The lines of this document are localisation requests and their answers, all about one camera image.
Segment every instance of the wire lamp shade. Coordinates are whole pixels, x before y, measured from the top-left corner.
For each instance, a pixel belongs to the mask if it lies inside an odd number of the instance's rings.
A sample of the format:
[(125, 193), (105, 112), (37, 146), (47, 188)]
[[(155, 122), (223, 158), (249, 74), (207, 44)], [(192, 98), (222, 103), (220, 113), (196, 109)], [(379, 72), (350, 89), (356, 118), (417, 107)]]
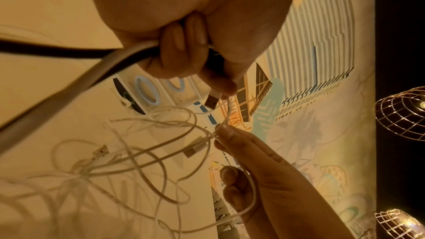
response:
[(401, 210), (375, 213), (375, 217), (387, 233), (396, 239), (425, 239), (425, 227)]
[(375, 117), (395, 134), (425, 141), (425, 87), (379, 100), (375, 104)]

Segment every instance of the mural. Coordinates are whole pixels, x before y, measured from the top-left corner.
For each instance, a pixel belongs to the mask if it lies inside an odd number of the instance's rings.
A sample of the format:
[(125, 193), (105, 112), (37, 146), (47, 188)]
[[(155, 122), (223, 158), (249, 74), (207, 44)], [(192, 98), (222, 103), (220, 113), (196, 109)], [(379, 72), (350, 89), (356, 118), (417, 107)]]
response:
[[(239, 82), (230, 114), (231, 125), (296, 167), (355, 238), (375, 238), (374, 47), (365, 34), (373, 6), (294, 0), (275, 41)], [(208, 128), (226, 112), (220, 102), (205, 116)], [(220, 169), (238, 164), (221, 151), (210, 162), (212, 187), (222, 193)]]

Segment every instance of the hand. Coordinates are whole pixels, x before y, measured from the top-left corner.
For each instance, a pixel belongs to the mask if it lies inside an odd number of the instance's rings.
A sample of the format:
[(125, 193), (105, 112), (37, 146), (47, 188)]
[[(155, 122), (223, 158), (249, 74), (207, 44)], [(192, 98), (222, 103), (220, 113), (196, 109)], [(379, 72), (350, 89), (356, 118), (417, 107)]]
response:
[[(216, 148), (232, 155), (253, 177), (257, 203), (242, 216), (251, 239), (352, 239), (350, 231), (317, 190), (292, 165), (255, 135), (228, 125), (217, 129)], [(225, 200), (238, 212), (253, 192), (245, 174), (221, 171)]]
[[(198, 74), (233, 95), (238, 81), (273, 42), (292, 0), (94, 0), (124, 46), (159, 39), (161, 55), (140, 65), (158, 78)], [(210, 42), (224, 63), (205, 65)]]

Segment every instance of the blue ring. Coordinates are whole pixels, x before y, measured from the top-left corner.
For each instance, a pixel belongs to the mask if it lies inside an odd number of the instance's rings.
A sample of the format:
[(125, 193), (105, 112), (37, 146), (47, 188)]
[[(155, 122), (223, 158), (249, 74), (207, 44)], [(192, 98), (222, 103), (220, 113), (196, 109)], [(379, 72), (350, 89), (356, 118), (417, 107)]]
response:
[[(145, 92), (140, 88), (140, 85), (139, 85), (140, 81), (143, 81), (144, 83), (147, 84), (149, 89), (155, 95), (155, 100), (153, 100), (152, 98), (147, 96), (145, 94)], [(146, 103), (151, 104), (153, 106), (157, 106), (157, 105), (159, 105), (159, 103), (161, 103), (161, 96), (159, 95), (158, 89), (155, 87), (155, 85), (147, 77), (140, 76), (140, 75), (136, 76), (134, 78), (134, 84), (135, 84), (135, 88), (136, 88), (137, 93), (143, 99), (143, 101), (145, 101)]]
[(170, 80), (166, 80), (166, 83), (168, 84), (168, 87), (170, 87), (173, 91), (181, 93), (185, 90), (185, 80), (182, 78), (179, 78), (178, 81), (180, 82), (180, 88), (177, 88), (174, 84), (171, 83)]

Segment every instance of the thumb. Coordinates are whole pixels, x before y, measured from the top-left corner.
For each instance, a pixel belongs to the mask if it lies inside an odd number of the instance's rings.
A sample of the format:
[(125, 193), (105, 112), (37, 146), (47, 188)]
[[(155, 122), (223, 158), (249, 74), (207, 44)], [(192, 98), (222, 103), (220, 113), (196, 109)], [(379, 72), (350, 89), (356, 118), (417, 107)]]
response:
[(253, 134), (225, 124), (217, 129), (216, 134), (220, 144), (253, 173), (259, 182), (268, 181), (280, 174), (286, 166), (282, 164), (291, 166)]

